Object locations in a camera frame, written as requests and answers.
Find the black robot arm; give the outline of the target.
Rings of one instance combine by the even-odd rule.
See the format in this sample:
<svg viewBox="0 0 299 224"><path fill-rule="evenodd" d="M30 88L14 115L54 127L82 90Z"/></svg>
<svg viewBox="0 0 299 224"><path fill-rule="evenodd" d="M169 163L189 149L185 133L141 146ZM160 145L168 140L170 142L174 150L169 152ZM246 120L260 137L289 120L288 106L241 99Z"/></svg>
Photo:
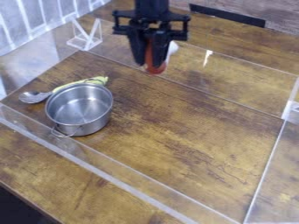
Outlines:
<svg viewBox="0 0 299 224"><path fill-rule="evenodd" d="M113 33L128 38L134 63L160 68L173 40L188 40L188 15L169 11L169 0L134 0L132 10L114 10Z"/></svg>

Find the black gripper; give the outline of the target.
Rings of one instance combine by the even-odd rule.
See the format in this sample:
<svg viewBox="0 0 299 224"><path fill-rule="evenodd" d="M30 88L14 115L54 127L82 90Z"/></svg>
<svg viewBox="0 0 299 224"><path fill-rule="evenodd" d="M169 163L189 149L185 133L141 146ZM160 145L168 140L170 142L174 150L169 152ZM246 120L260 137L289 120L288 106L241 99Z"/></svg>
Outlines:
<svg viewBox="0 0 299 224"><path fill-rule="evenodd" d="M152 36L152 64L158 67L166 57L170 40L188 39L188 15L177 14L169 10L160 14L141 15L136 10L114 10L113 33L128 37L134 63L145 63L146 37Z"/></svg>

